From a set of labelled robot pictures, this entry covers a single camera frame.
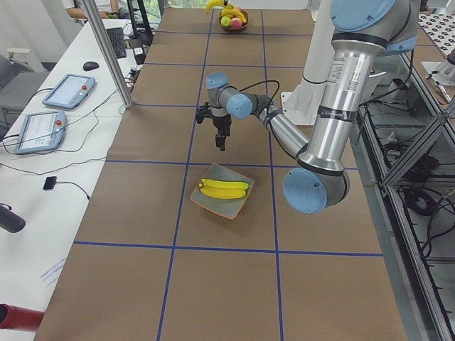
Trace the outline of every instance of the banana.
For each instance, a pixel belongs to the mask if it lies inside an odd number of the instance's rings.
[[[240,199],[247,194],[245,190],[239,188],[216,188],[210,186],[199,187],[199,191],[215,199]]]
[[[247,190],[249,185],[243,181],[221,181],[213,179],[202,179],[204,186],[216,187],[216,188],[238,188],[241,190]]]
[[[221,11],[221,16],[234,16],[236,18],[239,18],[242,23],[247,23],[247,19],[243,15],[241,11],[238,11],[237,9],[223,9]]]
[[[225,0],[210,0],[205,6],[205,13],[210,12],[210,10],[215,6],[221,6],[225,9],[234,9],[234,6]]]

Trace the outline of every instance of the keyboard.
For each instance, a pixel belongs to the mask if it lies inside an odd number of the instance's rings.
[[[107,36],[111,41],[112,47],[114,48],[115,56],[117,59],[125,58],[127,56],[127,47],[124,42],[123,28],[114,27],[106,29]]]

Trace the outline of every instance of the black cylinder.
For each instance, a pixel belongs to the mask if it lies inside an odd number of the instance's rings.
[[[0,205],[0,227],[8,232],[16,233],[26,226],[26,221],[16,215],[13,211],[8,210]]]

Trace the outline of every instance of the white table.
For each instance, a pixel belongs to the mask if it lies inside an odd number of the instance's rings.
[[[124,27],[128,21],[104,21],[107,28]],[[85,72],[82,65],[88,60],[100,64],[96,70]],[[124,76],[131,67],[136,67],[130,50],[127,58],[118,59]],[[66,50],[41,88],[54,87],[67,73],[95,77],[92,93],[75,110],[66,112],[68,122],[74,122],[87,115],[101,104],[115,90],[115,85],[87,24]],[[41,104],[47,92],[37,94],[24,113],[11,127],[8,135],[20,131],[25,114],[45,112],[49,108]],[[90,134],[80,151],[74,153],[56,152],[49,155],[10,155],[0,148],[0,163],[36,173],[44,173],[71,163],[81,163],[106,156],[116,134],[124,110],[120,96],[116,93],[96,111],[99,124]],[[67,128],[61,150],[78,149],[88,131],[96,124],[93,113]],[[7,139],[6,144],[16,142]],[[25,219],[22,231],[12,234],[0,229],[0,303],[25,308],[46,310],[56,281],[45,285],[41,274],[64,259],[70,250],[79,223],[84,215],[88,200],[76,186],[56,184],[50,191],[43,190],[47,176],[57,176],[57,181],[71,181],[84,188],[90,195],[102,170],[104,161],[93,161],[72,166],[47,175],[29,175],[0,166],[0,202],[13,207],[14,212]],[[32,340],[34,332],[0,330],[2,341]]]

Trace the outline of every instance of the black mouse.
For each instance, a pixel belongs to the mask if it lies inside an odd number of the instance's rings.
[[[100,64],[98,64],[97,62],[85,62],[84,65],[82,66],[84,71],[90,71],[93,69],[97,69],[99,67],[100,67]]]

